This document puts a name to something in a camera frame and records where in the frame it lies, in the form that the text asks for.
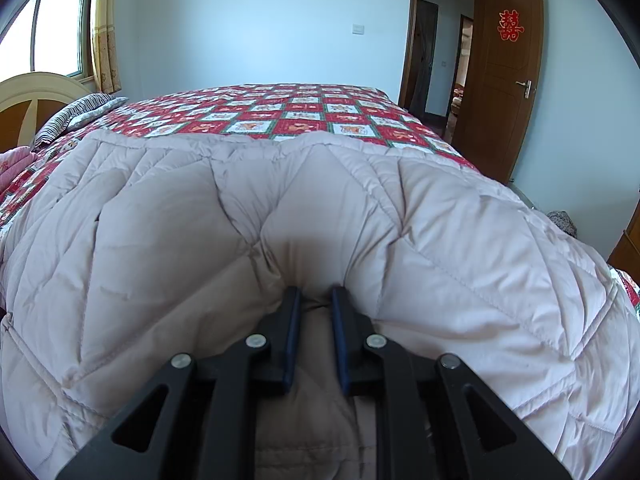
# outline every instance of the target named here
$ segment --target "striped pillow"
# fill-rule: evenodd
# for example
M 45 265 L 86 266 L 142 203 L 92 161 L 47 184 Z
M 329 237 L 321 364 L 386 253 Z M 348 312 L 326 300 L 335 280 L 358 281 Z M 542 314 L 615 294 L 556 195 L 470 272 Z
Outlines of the striped pillow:
M 107 104 L 102 105 L 95 110 L 91 110 L 90 112 L 87 112 L 85 114 L 78 115 L 78 117 L 74 117 L 66 127 L 66 132 L 74 132 L 76 130 L 79 130 L 83 126 L 87 126 L 87 124 L 89 123 L 93 123 L 96 119 L 99 119 L 112 110 L 121 107 L 128 100 L 128 97 L 116 97 L 114 100 L 107 102 Z
M 65 106 L 41 127 L 40 131 L 33 137 L 31 147 L 37 150 L 46 144 L 52 143 L 66 130 L 71 119 L 95 110 L 113 99 L 115 97 L 107 94 L 89 94 Z

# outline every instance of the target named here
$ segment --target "red checkered bedspread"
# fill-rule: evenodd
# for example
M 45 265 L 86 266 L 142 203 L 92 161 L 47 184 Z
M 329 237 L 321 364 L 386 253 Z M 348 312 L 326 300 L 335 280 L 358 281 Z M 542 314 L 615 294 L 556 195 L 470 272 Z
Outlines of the red checkered bedspread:
M 0 229 L 44 186 L 78 141 L 98 128 L 129 137 L 198 133 L 274 140 L 321 130 L 384 146 L 411 146 L 473 167 L 380 90 L 312 84 L 210 88 L 129 104 L 60 137 L 0 195 Z

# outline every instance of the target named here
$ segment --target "window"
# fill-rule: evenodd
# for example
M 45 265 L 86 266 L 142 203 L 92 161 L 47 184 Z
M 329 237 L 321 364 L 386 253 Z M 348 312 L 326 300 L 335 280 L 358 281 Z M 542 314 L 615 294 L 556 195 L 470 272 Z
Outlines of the window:
M 91 0 L 29 0 L 0 32 L 0 81 L 27 72 L 92 74 Z

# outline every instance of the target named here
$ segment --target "dark door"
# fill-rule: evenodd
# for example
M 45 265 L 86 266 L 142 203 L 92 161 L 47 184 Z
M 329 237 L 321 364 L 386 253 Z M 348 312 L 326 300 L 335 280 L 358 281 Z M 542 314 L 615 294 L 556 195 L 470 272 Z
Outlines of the dark door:
M 418 0 L 415 15 L 414 47 L 409 68 L 408 91 L 404 107 L 422 120 L 433 67 L 433 49 L 436 43 L 438 6 Z
M 483 174 L 506 184 L 536 96 L 543 0 L 476 0 L 475 5 L 467 85 L 453 146 Z

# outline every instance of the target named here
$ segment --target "beige curtain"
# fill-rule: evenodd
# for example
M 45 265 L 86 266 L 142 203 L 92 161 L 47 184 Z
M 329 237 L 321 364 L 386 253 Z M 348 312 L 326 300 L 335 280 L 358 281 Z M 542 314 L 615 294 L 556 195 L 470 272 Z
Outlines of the beige curtain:
M 116 59 L 113 3 L 114 0 L 91 0 L 91 50 L 94 58 L 94 79 L 98 92 L 105 94 L 122 90 Z

